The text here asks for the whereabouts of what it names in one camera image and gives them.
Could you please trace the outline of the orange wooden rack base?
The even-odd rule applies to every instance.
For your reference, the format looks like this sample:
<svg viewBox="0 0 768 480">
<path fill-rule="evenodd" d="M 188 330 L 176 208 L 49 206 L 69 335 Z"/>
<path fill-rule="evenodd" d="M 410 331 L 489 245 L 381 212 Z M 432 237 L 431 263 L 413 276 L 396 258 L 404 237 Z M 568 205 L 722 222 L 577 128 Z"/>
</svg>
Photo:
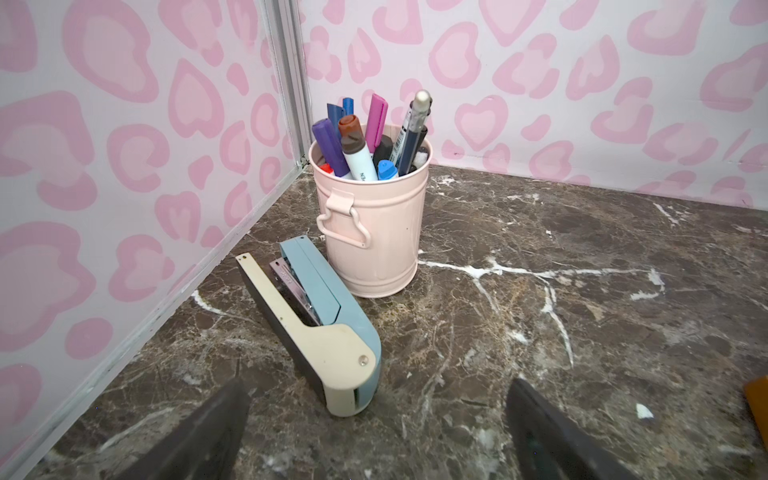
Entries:
<svg viewBox="0 0 768 480">
<path fill-rule="evenodd" d="M 768 448 L 768 377 L 746 383 L 743 391 L 763 445 Z"/>
</svg>

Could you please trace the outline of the purple marker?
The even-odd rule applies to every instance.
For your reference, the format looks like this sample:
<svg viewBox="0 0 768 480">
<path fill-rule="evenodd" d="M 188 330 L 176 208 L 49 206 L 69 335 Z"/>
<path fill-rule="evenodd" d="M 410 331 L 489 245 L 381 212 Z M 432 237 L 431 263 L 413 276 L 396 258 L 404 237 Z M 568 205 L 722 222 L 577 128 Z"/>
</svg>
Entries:
<svg viewBox="0 0 768 480">
<path fill-rule="evenodd" d="M 328 119 L 322 119 L 312 126 L 312 132 L 320 148 L 325 163 L 336 177 L 351 179 L 351 172 L 344 157 L 338 130 Z"/>
</svg>

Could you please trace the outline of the blue pen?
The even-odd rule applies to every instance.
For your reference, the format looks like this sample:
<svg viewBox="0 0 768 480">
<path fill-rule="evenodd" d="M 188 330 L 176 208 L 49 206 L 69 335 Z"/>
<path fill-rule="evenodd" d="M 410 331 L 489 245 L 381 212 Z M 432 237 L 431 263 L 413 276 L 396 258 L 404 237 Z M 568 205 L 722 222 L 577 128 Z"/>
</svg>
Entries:
<svg viewBox="0 0 768 480">
<path fill-rule="evenodd" d="M 326 109 L 327 117 L 335 128 L 337 136 L 340 137 L 339 122 L 343 117 L 354 114 L 354 99 L 351 97 L 344 97 L 341 100 L 340 105 L 327 103 Z"/>
</svg>

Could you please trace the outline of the silver tipped pen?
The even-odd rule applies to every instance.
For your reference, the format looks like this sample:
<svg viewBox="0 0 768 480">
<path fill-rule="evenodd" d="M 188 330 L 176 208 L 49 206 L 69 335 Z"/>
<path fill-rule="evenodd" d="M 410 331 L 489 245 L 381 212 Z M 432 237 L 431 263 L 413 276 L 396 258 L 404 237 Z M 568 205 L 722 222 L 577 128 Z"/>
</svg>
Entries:
<svg viewBox="0 0 768 480">
<path fill-rule="evenodd" d="M 390 160 L 397 168 L 397 175 L 403 177 L 408 174 L 412 161 L 420 145 L 420 136 L 429 116 L 432 105 L 432 97 L 427 90 L 419 90 L 410 104 L 400 133 L 393 144 Z"/>
</svg>

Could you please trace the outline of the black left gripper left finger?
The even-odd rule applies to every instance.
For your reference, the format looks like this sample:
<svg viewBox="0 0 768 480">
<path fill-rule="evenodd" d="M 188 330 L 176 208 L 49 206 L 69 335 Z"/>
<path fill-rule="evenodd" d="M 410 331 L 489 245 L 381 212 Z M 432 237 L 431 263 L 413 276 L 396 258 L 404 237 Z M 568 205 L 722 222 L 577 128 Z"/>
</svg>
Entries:
<svg viewBox="0 0 768 480">
<path fill-rule="evenodd" d="M 249 407 L 241 379 L 230 380 L 119 477 L 229 479 Z"/>
</svg>

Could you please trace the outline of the cream and blue stapler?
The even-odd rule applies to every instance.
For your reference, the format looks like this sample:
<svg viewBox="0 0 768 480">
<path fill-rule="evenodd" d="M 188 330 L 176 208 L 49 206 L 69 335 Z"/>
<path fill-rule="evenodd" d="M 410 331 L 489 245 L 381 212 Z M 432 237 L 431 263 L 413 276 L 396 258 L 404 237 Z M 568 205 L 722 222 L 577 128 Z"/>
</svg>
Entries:
<svg viewBox="0 0 768 480">
<path fill-rule="evenodd" d="M 357 415 L 378 388 L 379 335 L 308 237 L 283 241 L 280 251 L 268 270 L 251 254 L 238 255 L 243 281 L 328 412 Z"/>
</svg>

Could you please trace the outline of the magenta marker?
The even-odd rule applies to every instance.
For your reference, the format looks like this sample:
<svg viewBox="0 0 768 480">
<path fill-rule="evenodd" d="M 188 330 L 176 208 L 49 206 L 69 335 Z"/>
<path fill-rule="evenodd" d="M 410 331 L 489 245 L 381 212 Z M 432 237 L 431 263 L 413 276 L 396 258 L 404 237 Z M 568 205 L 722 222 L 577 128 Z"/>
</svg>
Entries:
<svg viewBox="0 0 768 480">
<path fill-rule="evenodd" d="M 371 96 L 365 131 L 365 140 L 371 153 L 374 153 L 381 143 L 388 108 L 388 102 L 383 97 L 376 93 Z"/>
</svg>

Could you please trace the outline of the pink metal pen bucket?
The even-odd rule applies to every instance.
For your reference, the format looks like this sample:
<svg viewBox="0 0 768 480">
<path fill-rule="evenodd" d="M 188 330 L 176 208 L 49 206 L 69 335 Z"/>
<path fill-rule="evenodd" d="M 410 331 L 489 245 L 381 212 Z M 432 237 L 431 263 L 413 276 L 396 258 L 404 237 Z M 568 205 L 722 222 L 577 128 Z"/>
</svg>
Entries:
<svg viewBox="0 0 768 480">
<path fill-rule="evenodd" d="M 404 289 L 418 268 L 419 241 L 433 147 L 408 175 L 387 181 L 346 180 L 324 172 L 321 148 L 307 156 L 317 191 L 316 224 L 325 236 L 327 258 L 350 292 L 382 298 Z"/>
</svg>

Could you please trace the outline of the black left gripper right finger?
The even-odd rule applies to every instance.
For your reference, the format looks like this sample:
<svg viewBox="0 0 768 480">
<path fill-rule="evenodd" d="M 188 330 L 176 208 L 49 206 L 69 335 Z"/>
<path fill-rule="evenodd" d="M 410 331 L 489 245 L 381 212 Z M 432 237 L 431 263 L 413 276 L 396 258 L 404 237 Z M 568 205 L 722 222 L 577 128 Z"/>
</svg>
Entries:
<svg viewBox="0 0 768 480">
<path fill-rule="evenodd" d="M 505 422 L 525 479 L 636 477 L 522 378 L 507 392 Z"/>
</svg>

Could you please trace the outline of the white marker brown cap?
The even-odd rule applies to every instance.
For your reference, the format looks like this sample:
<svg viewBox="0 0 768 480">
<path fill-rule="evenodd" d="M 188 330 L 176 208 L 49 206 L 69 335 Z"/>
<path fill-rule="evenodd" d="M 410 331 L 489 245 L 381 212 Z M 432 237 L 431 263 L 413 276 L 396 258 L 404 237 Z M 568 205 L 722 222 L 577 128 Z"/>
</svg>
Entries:
<svg viewBox="0 0 768 480">
<path fill-rule="evenodd" d="M 342 152 L 352 178 L 363 182 L 377 181 L 378 174 L 359 119 L 355 115 L 346 115 L 339 120 L 338 129 Z"/>
</svg>

